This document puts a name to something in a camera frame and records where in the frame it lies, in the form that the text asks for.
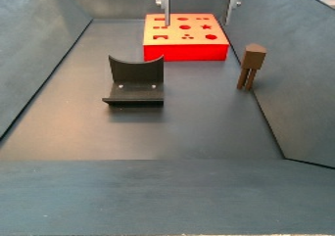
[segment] wooden block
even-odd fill
[[[250,69],[242,69],[239,79],[238,79],[236,89],[242,89],[242,87],[244,86],[248,72],[250,72]]]
[[[247,83],[246,83],[246,90],[248,91],[252,87],[252,82],[256,76],[256,69],[251,70],[248,78],[247,78]]]
[[[222,61],[230,42],[212,14],[147,15],[144,61],[164,55],[166,61]]]
[[[259,44],[248,44],[244,49],[244,56],[242,60],[243,69],[259,70],[267,55],[267,49]]]

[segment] dark chair-shaped object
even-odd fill
[[[127,63],[108,56],[112,74],[108,104],[164,103],[164,56],[144,63]]]

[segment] circular hole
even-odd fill
[[[190,29],[191,26],[190,25],[182,25],[179,28],[182,28],[182,29]]]
[[[206,38],[207,38],[207,39],[211,39],[211,40],[215,40],[215,39],[218,38],[218,36],[216,36],[216,35],[210,34],[210,35],[206,35]]]

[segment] red shape sorter board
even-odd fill
[[[166,61],[220,61],[230,42],[212,14],[151,14],[144,27],[144,61],[164,55]]]

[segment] brown wooden stand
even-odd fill
[[[246,46],[236,89],[242,89],[243,86],[246,90],[251,89],[256,71],[262,68],[266,55],[267,49],[259,44],[248,44]]]

